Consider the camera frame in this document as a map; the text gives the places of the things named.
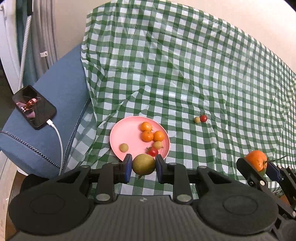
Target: phone screen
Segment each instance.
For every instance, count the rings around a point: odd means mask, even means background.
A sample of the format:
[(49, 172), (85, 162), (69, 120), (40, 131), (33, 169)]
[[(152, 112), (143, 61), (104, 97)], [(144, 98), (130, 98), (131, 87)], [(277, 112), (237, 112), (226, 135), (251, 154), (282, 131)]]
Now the phone screen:
[(53, 118), (57, 112), (56, 108), (30, 85), (20, 89), (12, 99), (18, 110), (35, 129)]

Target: orange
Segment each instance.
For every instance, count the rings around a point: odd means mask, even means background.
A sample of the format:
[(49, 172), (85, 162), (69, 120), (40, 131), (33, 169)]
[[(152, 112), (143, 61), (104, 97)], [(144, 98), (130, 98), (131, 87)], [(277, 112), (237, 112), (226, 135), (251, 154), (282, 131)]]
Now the orange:
[(141, 134), (141, 139), (145, 142), (150, 142), (153, 140), (153, 133), (151, 131), (144, 131)]
[(263, 171), (267, 167), (267, 157), (262, 151), (251, 151), (245, 158), (258, 172)]
[(165, 135), (161, 131), (156, 131), (154, 133), (154, 141), (163, 141)]
[(147, 121), (144, 121), (141, 125), (140, 125), (140, 130), (141, 131), (152, 131), (152, 125), (147, 122)]

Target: green and white checkered cloth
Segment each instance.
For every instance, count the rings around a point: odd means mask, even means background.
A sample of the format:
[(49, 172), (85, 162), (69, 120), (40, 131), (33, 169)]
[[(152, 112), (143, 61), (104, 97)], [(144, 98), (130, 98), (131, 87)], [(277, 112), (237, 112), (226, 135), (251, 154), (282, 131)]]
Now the green and white checkered cloth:
[[(88, 16), (81, 59), (91, 104), (67, 167), (99, 168), (117, 160), (109, 134), (122, 118), (160, 123), (171, 149), (166, 162), (206, 165), (246, 183), (236, 160), (258, 149), (296, 168), (295, 73), (242, 30), (212, 15), (162, 1), (113, 1)], [(195, 124), (195, 116), (208, 121)], [(121, 194), (172, 194), (156, 172), (132, 172)], [(279, 194), (276, 182), (269, 187)]]

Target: pink plate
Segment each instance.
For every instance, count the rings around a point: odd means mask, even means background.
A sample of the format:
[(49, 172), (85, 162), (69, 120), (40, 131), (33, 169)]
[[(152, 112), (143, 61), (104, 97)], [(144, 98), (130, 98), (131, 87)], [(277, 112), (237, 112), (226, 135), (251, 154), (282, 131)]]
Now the pink plate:
[[(114, 152), (114, 154), (123, 161), (126, 154), (131, 154), (133, 159), (142, 153), (146, 153), (148, 147), (150, 147), (154, 141), (151, 142), (144, 142), (141, 140), (141, 133), (140, 125), (147, 121), (152, 125), (152, 132), (162, 131), (165, 135), (163, 143), (163, 148), (161, 148), (158, 153), (161, 154), (163, 159), (165, 159), (170, 151), (170, 139), (168, 137), (167, 132), (165, 129), (155, 122), (146, 117), (142, 116), (130, 116), (124, 118), (117, 122), (110, 133), (110, 145)], [(119, 145), (122, 143), (128, 144), (128, 151), (123, 153), (119, 150)]]

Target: blue sofa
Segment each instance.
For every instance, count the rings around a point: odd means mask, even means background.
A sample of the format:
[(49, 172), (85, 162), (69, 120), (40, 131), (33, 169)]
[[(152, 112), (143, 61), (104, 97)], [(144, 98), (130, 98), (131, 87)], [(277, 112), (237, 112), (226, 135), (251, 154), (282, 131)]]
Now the blue sofa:
[[(90, 102), (81, 45), (57, 61), (34, 88), (57, 108), (52, 121), (61, 135), (65, 167), (73, 138)], [(0, 133), (0, 150), (27, 174), (53, 178), (59, 173), (60, 146), (54, 129), (49, 125), (33, 129), (16, 109)]]

